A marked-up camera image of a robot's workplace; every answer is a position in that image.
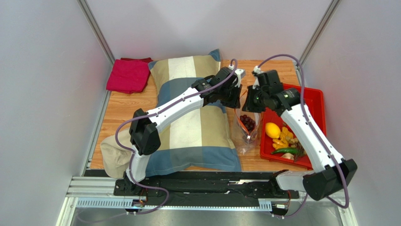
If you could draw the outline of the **clear zip top bag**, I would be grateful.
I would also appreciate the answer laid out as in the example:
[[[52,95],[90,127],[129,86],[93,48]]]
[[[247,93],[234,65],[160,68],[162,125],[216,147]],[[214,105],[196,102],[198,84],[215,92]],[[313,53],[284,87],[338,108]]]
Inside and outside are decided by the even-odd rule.
[[[261,123],[261,113],[252,113],[242,110],[248,92],[240,94],[240,108],[234,109],[233,125],[231,128],[232,141],[237,152],[246,155],[259,144],[258,129]]]

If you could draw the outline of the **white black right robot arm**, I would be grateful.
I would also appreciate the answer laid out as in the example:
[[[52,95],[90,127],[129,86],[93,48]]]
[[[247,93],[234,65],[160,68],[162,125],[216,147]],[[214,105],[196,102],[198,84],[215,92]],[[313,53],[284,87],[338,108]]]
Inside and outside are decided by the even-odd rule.
[[[255,83],[248,86],[242,110],[261,113],[269,109],[275,112],[300,141],[313,169],[277,173],[273,182],[281,190],[305,192],[316,201],[323,198],[332,201],[331,195],[343,190],[345,201],[349,202],[348,185],[358,166],[353,159],[346,160],[318,127],[305,103],[304,85],[300,89],[285,89],[276,70],[263,72],[256,67],[252,74]]]

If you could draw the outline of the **white fake garlic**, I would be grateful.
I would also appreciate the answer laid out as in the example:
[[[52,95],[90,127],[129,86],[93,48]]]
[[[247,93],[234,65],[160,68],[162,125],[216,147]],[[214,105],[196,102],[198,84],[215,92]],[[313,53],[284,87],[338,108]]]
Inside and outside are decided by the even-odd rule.
[[[283,154],[283,155],[281,156],[281,158],[289,159],[289,160],[294,160],[294,159],[295,159],[295,156],[294,156],[293,154],[291,154],[291,153],[285,153],[285,154]]]

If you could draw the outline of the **green fake chili pepper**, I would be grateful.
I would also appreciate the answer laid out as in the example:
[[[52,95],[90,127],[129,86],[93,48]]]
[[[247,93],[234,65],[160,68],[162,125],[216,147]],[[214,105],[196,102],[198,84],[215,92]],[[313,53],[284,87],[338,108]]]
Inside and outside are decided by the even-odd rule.
[[[283,154],[289,153],[292,155],[296,155],[298,153],[298,149],[292,148],[292,147],[280,148],[280,149],[276,149],[275,151],[271,152],[271,155],[279,154],[279,153],[283,153]]]

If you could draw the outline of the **yellow fake bell pepper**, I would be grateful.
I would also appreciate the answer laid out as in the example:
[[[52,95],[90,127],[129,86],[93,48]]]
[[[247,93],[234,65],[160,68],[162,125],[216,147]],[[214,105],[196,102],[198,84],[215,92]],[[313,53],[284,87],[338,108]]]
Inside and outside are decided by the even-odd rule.
[[[291,146],[290,141],[293,138],[294,138],[294,134],[292,132],[290,132],[287,127],[282,127],[279,138],[273,139],[272,146],[275,150],[290,147]]]

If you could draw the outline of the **brown fake nut cluster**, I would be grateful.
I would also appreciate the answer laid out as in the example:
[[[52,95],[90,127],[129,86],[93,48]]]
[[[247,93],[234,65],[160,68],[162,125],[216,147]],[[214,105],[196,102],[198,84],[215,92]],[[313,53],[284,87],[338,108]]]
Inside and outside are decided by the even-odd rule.
[[[296,149],[296,153],[295,156],[296,157],[302,157],[306,155],[306,150],[303,148],[303,146],[301,145],[300,141],[295,137],[295,138],[290,138],[288,140],[289,142],[289,146],[291,148],[295,148]]]

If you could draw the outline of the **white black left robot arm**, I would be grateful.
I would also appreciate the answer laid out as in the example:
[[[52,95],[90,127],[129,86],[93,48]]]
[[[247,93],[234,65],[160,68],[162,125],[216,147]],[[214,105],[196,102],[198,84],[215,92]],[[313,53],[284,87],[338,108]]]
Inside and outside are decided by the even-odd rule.
[[[197,79],[181,95],[157,108],[147,112],[136,110],[129,120],[132,154],[126,170],[128,180],[138,185],[145,179],[148,161],[161,145],[159,133],[177,119],[217,101],[225,107],[239,108],[241,80],[245,74],[245,70],[236,66],[223,67],[216,75]]]

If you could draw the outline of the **yellow fake lemon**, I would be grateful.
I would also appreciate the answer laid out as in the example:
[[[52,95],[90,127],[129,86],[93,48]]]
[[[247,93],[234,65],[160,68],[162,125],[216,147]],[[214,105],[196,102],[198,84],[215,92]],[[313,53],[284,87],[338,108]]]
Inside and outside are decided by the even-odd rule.
[[[278,139],[280,138],[281,129],[275,123],[268,122],[265,124],[265,134],[272,139]]]

